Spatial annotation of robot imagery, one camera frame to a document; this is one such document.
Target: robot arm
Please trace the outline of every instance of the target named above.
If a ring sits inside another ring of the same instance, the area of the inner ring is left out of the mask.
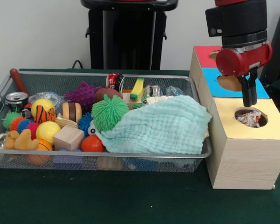
[[[215,0],[215,8],[206,10],[209,36],[222,37],[222,49],[216,58],[222,75],[238,78],[244,106],[257,103],[257,68],[272,58],[267,41],[266,0]]]

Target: purple spiky ball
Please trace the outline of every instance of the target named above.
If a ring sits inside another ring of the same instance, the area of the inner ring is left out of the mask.
[[[102,87],[95,87],[86,82],[81,82],[73,92],[64,95],[65,99],[71,103],[79,103],[83,113],[91,112],[92,105],[96,103],[95,93]]]

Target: blue panel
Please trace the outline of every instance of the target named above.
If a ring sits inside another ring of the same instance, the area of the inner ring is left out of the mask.
[[[210,87],[210,93],[214,97],[243,97],[242,92],[234,92],[230,90],[226,90],[222,88],[218,81],[217,77],[221,75],[218,69],[203,69],[203,73],[205,79]],[[269,99],[268,94],[266,93],[265,89],[263,88],[262,84],[260,83],[259,79],[256,79],[256,91],[257,91],[257,98]]]

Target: black stand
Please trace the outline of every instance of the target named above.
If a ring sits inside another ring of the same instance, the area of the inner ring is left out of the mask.
[[[178,0],[119,2],[81,0],[89,8],[91,68],[159,70],[164,11],[177,7]]]

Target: cable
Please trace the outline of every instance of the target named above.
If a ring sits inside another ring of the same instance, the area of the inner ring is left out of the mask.
[[[82,63],[79,60],[75,60],[73,66],[71,68],[74,69],[77,63],[79,63],[80,68],[83,69]]]

